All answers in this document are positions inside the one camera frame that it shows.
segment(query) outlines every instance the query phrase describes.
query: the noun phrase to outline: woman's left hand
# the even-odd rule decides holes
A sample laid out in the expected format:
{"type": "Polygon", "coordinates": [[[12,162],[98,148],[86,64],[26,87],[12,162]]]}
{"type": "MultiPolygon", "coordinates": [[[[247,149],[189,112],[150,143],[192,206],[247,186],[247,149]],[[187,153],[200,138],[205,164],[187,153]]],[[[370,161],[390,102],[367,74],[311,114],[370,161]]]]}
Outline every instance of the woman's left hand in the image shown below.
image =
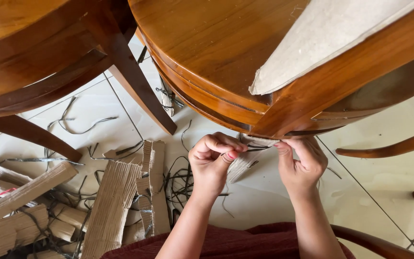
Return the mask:
{"type": "Polygon", "coordinates": [[[188,155],[194,177],[193,195],[213,203],[223,190],[230,164],[247,149],[238,139],[221,132],[202,137],[188,155]]]}

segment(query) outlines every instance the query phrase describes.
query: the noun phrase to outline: hand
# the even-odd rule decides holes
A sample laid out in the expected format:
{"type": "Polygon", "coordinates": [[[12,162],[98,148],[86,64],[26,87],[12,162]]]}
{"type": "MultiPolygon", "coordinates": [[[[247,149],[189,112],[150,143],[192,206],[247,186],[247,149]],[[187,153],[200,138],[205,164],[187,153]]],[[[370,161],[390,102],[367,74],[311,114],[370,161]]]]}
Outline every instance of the hand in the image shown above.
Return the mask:
{"type": "Polygon", "coordinates": [[[275,146],[279,152],[279,174],[290,197],[317,192],[317,181],[327,168],[328,159],[316,139],[287,139],[275,146]],[[293,159],[292,148],[301,161],[293,159]]]}
{"type": "Polygon", "coordinates": [[[202,137],[188,155],[194,177],[193,195],[215,202],[226,183],[230,164],[247,149],[238,139],[221,132],[202,137]]]}

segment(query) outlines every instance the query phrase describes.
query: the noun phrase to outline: woman's right hand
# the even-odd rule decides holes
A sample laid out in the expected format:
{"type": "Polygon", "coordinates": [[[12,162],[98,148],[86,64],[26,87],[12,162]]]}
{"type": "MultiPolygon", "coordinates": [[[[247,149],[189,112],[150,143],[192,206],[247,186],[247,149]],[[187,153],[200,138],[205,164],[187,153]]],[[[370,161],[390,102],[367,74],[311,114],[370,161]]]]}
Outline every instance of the woman's right hand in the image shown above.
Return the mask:
{"type": "Polygon", "coordinates": [[[287,139],[275,144],[279,152],[279,174],[290,198],[304,198],[317,192],[317,181],[328,159],[314,137],[287,139]],[[292,148],[300,160],[293,159],[292,148]]]}

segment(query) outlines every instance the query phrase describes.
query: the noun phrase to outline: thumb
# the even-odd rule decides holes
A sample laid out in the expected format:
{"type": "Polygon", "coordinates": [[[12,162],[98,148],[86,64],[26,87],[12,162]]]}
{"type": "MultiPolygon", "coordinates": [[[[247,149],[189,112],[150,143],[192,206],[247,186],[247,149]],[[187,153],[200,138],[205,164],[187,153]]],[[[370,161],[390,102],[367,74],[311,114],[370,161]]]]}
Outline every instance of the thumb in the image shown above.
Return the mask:
{"type": "Polygon", "coordinates": [[[239,156],[236,151],[229,151],[224,153],[222,156],[218,156],[215,160],[215,168],[220,172],[226,172],[230,167],[231,163],[239,156]]]}
{"type": "Polygon", "coordinates": [[[285,167],[292,168],[293,167],[293,152],[292,147],[282,141],[279,141],[274,145],[277,148],[277,152],[279,154],[279,163],[284,165],[285,167]]]}

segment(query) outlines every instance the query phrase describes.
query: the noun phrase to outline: white tile floor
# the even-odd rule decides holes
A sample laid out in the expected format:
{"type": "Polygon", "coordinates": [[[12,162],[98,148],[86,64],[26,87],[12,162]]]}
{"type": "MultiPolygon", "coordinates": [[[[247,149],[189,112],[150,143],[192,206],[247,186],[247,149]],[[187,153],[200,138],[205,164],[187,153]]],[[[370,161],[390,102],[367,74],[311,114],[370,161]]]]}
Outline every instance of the white tile floor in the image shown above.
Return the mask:
{"type": "MultiPolygon", "coordinates": [[[[134,56],[140,55],[143,46],[134,37],[129,44],[134,56]]],[[[151,87],[160,87],[159,75],[146,59],[140,64],[151,87]]],[[[41,126],[59,119],[71,96],[73,103],[66,126],[73,132],[82,132],[100,119],[117,116],[117,119],[98,124],[82,135],[73,135],[54,125],[52,133],[60,137],[84,156],[78,166],[80,174],[66,187],[76,190],[84,176],[102,170],[106,161],[89,158],[86,147],[99,146],[94,156],[107,150],[133,146],[144,139],[163,140],[167,143],[166,166],[176,157],[187,155],[180,141],[183,130],[184,144],[190,148],[205,134],[221,131],[228,135],[236,132],[226,129],[185,107],[177,109],[173,120],[178,126],[174,136],[164,133],[127,94],[124,88],[107,71],[74,93],[55,103],[24,112],[20,116],[41,126]]],[[[414,97],[384,112],[350,124],[341,129],[319,136],[319,142],[329,159],[330,170],[321,178],[320,194],[331,223],[359,230],[388,240],[414,251],[414,200],[409,194],[414,191],[414,152],[386,159],[356,159],[338,156],[338,147],[372,148],[386,146],[414,135],[414,97]]],[[[0,134],[0,160],[6,158],[43,157],[43,148],[0,134]]],[[[294,212],[288,194],[277,173],[276,151],[272,148],[247,175],[235,184],[228,184],[230,195],[224,205],[234,218],[222,208],[219,198],[210,215],[210,223],[233,229],[246,229],[258,224],[293,221],[294,212]]],[[[45,163],[6,162],[5,167],[36,177],[46,169],[45,163]]],[[[185,167],[177,162],[174,169],[185,167]]],[[[86,180],[83,193],[92,193],[98,188],[93,177],[86,180]]],[[[342,240],[357,258],[380,258],[372,252],[342,240]]]]}

